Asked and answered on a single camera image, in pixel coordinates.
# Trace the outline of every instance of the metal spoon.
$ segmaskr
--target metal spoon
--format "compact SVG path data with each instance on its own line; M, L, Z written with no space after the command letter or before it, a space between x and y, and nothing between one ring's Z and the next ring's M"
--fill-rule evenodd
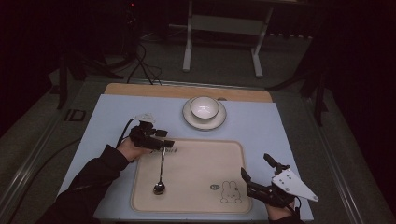
M166 152L166 147L163 148L163 156L161 159L160 181L157 184L155 184L153 189L155 195L160 195L165 192L165 184L163 183L163 161L165 159L165 152Z

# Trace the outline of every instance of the human hand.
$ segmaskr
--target human hand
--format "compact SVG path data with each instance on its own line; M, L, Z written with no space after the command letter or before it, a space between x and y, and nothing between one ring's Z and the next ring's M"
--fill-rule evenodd
M292 203L290 203L289 206L291 208L294 208L294 201ZM271 219L273 221L281 219L282 217L292 216L292 212L287 207L283 207L283 208L273 207L273 206L269 205L268 203L265 204L265 207L267 209L269 219Z
M133 161L138 159L143 154L151 153L151 149L145 147L136 147L131 138L127 137L124 141L117 147L117 150L128 160Z

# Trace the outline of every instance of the wooden board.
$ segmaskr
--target wooden board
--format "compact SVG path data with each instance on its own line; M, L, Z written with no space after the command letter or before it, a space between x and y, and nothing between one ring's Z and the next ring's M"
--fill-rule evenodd
M155 213L247 213L251 207L242 146L235 141L175 139L165 154L165 193L155 195L161 152L140 158L132 194L132 208Z
M110 83L105 94L136 95L154 97L192 98L196 96L210 96L215 99L224 98L229 101L272 103L268 91L248 91L239 89L222 89L206 87L159 86Z

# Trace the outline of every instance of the saucer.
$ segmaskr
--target saucer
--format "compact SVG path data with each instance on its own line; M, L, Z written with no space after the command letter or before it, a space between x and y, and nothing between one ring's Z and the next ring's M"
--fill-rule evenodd
M226 119L227 112L225 110L224 105L214 99L219 104L219 113L213 119L198 119L191 112L191 102L195 99L191 98L186 102L183 106L183 117L184 119L194 128L197 128L202 131L209 131L215 128L218 128Z

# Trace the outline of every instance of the tray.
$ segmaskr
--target tray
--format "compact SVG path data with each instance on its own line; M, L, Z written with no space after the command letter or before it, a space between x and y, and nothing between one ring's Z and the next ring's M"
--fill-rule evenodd
M251 200L240 175L242 146L235 141L172 139L163 165L165 193L155 195L161 152L138 161L131 205L155 213L247 213Z

